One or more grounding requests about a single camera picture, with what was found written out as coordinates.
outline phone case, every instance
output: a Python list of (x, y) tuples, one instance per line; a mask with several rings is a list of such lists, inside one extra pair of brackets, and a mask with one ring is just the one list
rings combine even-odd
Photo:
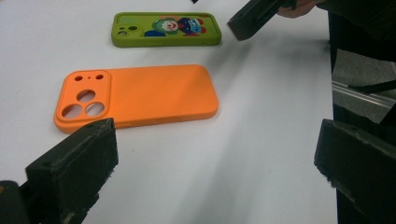
[(54, 122), (64, 133), (105, 118), (127, 128), (209, 119), (218, 107), (201, 65), (87, 70), (65, 78)]
[(111, 39), (120, 48), (213, 46), (221, 31), (204, 12), (121, 12), (114, 17)]

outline white table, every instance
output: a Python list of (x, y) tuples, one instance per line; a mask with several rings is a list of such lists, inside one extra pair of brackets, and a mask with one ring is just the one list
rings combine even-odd
[[(247, 1), (0, 1), (0, 179), (66, 138), (52, 116), (64, 78), (97, 68), (198, 63), (219, 111), (212, 119), (117, 130), (120, 164), (84, 223), (336, 223), (335, 190), (315, 167), (332, 117), (327, 13), (273, 17), (238, 42), (227, 21)], [(205, 11), (216, 47), (119, 49), (122, 11)]]

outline cartoon print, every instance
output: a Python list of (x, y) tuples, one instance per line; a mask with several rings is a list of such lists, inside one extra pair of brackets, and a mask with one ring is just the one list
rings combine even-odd
[(145, 36), (175, 35), (179, 31), (184, 33), (184, 36), (198, 36), (206, 33), (203, 24), (204, 21), (201, 19), (181, 18), (178, 21), (174, 18), (161, 19), (152, 24), (154, 30), (145, 32)]

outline finger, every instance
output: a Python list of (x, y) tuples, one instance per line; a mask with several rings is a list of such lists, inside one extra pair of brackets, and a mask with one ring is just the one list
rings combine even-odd
[[(313, 1), (314, 0), (298, 0), (295, 3), (295, 7), (300, 7), (300, 6), (306, 5), (306, 4), (308, 4), (310, 2), (313, 2)], [(280, 9), (285, 10), (285, 9), (292, 9), (292, 8), (291, 7), (280, 7)]]
[(305, 4), (301, 4), (301, 5), (297, 6), (297, 8), (295, 8), (294, 10), (291, 9), (291, 7), (287, 7), (287, 8), (281, 7), (278, 10), (277, 15), (286, 17), (286, 18), (292, 18), (292, 19), (298, 18), (298, 17), (306, 15), (308, 12), (310, 12), (312, 10), (312, 8), (315, 7), (315, 5), (316, 5), (316, 3), (314, 1), (310, 1)]

